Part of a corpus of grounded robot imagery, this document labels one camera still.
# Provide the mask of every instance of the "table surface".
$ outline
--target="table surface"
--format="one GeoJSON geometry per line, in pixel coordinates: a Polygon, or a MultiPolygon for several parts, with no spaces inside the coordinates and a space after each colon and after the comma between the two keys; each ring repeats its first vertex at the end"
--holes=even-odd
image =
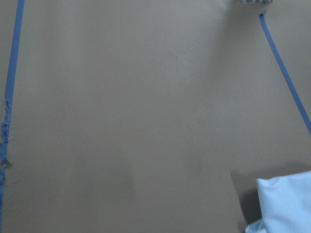
{"type": "MultiPolygon", "coordinates": [[[[16,5],[0,1],[1,96],[16,5]]],[[[243,232],[255,178],[311,169],[264,9],[311,114],[309,0],[26,1],[3,232],[243,232]]]]}

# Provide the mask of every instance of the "torn blue tape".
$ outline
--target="torn blue tape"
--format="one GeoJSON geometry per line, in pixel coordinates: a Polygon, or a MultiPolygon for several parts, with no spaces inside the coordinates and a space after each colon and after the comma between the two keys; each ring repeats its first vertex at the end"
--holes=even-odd
{"type": "Polygon", "coordinates": [[[6,164],[7,164],[7,146],[9,143],[15,73],[16,73],[16,66],[17,66],[19,38],[20,38],[21,24],[22,24],[22,18],[23,18],[24,2],[25,0],[18,0],[18,3],[17,3],[15,26],[14,26],[11,55],[10,55],[10,63],[9,63],[8,74],[6,78],[6,87],[5,87],[5,94],[4,94],[5,109],[4,109],[3,122],[1,124],[2,142],[0,143],[0,159],[1,159],[0,231],[1,231],[1,224],[2,224],[2,203],[3,203],[3,192],[4,192],[5,169],[6,169],[6,164]]]}
{"type": "Polygon", "coordinates": [[[298,109],[300,111],[300,114],[301,114],[301,116],[302,116],[302,118],[303,118],[303,120],[304,120],[304,122],[305,122],[305,124],[307,126],[307,129],[308,129],[308,131],[309,131],[309,133],[311,135],[311,121],[310,121],[310,118],[308,117],[306,109],[305,109],[305,107],[302,104],[302,101],[301,101],[301,99],[300,99],[300,97],[299,97],[299,95],[298,95],[298,93],[296,91],[296,88],[295,88],[295,86],[293,84],[293,81],[292,81],[292,79],[291,79],[291,77],[290,77],[290,75],[289,75],[289,73],[288,73],[288,71],[287,71],[287,69],[286,69],[286,67],[284,65],[284,62],[283,62],[280,54],[278,53],[276,45],[275,45],[275,43],[274,43],[274,41],[272,39],[272,36],[271,36],[271,34],[269,32],[266,20],[264,19],[264,15],[266,14],[266,12],[267,11],[264,11],[262,14],[259,15],[262,29],[263,29],[264,33],[266,34],[267,40],[268,40],[268,42],[270,44],[270,47],[272,49],[272,52],[273,52],[275,58],[276,58],[278,66],[280,67],[280,69],[281,69],[281,71],[283,73],[283,76],[285,78],[287,86],[288,86],[288,88],[290,89],[290,91],[292,93],[292,96],[293,96],[293,98],[294,98],[294,100],[296,102],[296,105],[297,105],[297,107],[298,107],[298,109]]]}

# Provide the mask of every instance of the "blue tape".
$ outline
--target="blue tape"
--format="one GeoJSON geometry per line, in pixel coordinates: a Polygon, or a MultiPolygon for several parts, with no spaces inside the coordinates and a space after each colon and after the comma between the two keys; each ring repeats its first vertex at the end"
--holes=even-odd
{"type": "Polygon", "coordinates": [[[264,11],[263,13],[261,13],[259,15],[262,29],[263,29],[264,33],[266,34],[267,40],[268,40],[268,42],[270,44],[270,47],[272,49],[272,52],[273,52],[275,58],[276,58],[278,66],[280,67],[280,69],[281,69],[281,71],[283,73],[283,76],[285,78],[287,86],[288,86],[288,88],[290,89],[290,91],[292,93],[292,96],[293,96],[293,98],[294,98],[294,100],[296,102],[296,105],[297,105],[297,107],[298,107],[298,109],[300,111],[300,114],[301,114],[301,116],[302,116],[302,118],[303,118],[303,120],[304,120],[304,122],[305,122],[305,124],[307,126],[307,129],[308,129],[308,131],[309,131],[309,133],[311,135],[311,121],[310,121],[310,119],[308,117],[308,114],[307,114],[307,112],[305,110],[305,107],[303,106],[303,104],[301,102],[301,99],[300,99],[300,97],[299,97],[299,95],[298,95],[298,93],[296,91],[296,88],[295,88],[295,86],[293,84],[293,81],[292,81],[289,73],[287,72],[287,69],[286,69],[286,67],[285,67],[285,65],[283,63],[283,60],[282,60],[280,54],[278,53],[276,45],[275,45],[275,43],[274,43],[274,41],[272,39],[272,36],[271,36],[271,34],[269,32],[266,20],[264,19],[264,15],[266,14],[266,12],[267,11],[264,11]]]}
{"type": "Polygon", "coordinates": [[[2,203],[3,203],[3,193],[4,193],[4,179],[5,179],[5,170],[6,170],[6,164],[7,164],[7,146],[9,143],[11,111],[12,111],[12,103],[13,103],[14,83],[15,83],[15,74],[16,74],[19,39],[20,39],[20,31],[21,31],[21,24],[22,24],[22,18],[23,18],[24,2],[25,2],[25,0],[18,0],[18,3],[17,3],[15,26],[14,26],[11,55],[10,55],[10,63],[9,63],[8,74],[7,74],[7,78],[6,78],[5,93],[4,93],[5,109],[4,109],[3,122],[1,124],[2,142],[0,143],[0,159],[1,159],[1,168],[0,168],[0,232],[1,232],[1,225],[2,225],[2,203]]]}

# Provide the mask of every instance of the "blue tape strip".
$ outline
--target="blue tape strip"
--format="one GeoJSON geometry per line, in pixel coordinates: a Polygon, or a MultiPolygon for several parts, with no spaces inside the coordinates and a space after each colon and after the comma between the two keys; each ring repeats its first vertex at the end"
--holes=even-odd
{"type": "Polygon", "coordinates": [[[275,43],[274,43],[274,41],[273,41],[273,39],[271,37],[271,34],[269,32],[266,20],[264,19],[264,15],[266,14],[266,12],[267,11],[264,11],[263,13],[261,13],[259,15],[262,29],[263,29],[264,33],[266,34],[267,40],[268,40],[268,42],[270,44],[270,47],[271,47],[272,52],[273,52],[273,54],[274,54],[274,56],[276,58],[276,61],[277,61],[278,65],[279,65],[279,67],[280,67],[280,69],[281,69],[281,71],[283,73],[283,76],[285,78],[287,86],[289,87],[289,89],[290,89],[290,91],[292,93],[292,96],[293,96],[293,98],[294,98],[294,100],[296,102],[296,105],[297,105],[297,107],[298,107],[298,109],[300,111],[300,114],[301,114],[301,116],[302,116],[302,118],[303,118],[303,120],[304,120],[304,122],[305,122],[305,124],[307,126],[307,129],[308,129],[308,131],[309,131],[309,133],[311,135],[311,121],[310,121],[310,119],[308,117],[308,114],[307,114],[307,112],[305,110],[305,107],[303,106],[303,104],[301,102],[301,99],[300,99],[300,97],[299,97],[299,95],[298,95],[298,93],[296,91],[296,88],[295,88],[295,86],[293,84],[293,81],[292,81],[289,73],[287,72],[287,69],[286,69],[286,67],[285,67],[285,65],[283,63],[283,60],[282,60],[280,54],[277,51],[276,45],[275,45],[275,43]]]}
{"type": "Polygon", "coordinates": [[[14,83],[15,74],[17,66],[18,48],[19,48],[19,38],[21,31],[21,24],[23,18],[25,0],[18,0],[17,11],[15,18],[15,26],[11,47],[10,63],[8,68],[8,75],[6,78],[5,87],[5,109],[4,118],[1,124],[2,142],[0,143],[0,159],[1,159],[1,169],[0,169],[0,231],[2,224],[2,203],[3,203],[3,192],[4,192],[4,179],[5,179],[5,167],[7,163],[7,146],[9,143],[9,133],[11,124],[11,111],[13,103],[13,93],[14,93],[14,83]]]}

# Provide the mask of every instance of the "fabric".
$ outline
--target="fabric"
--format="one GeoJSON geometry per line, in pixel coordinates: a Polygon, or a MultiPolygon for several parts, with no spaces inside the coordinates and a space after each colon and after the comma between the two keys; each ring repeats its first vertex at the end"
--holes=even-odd
{"type": "Polygon", "coordinates": [[[257,180],[262,220],[245,233],[310,233],[311,171],[257,180]]]}

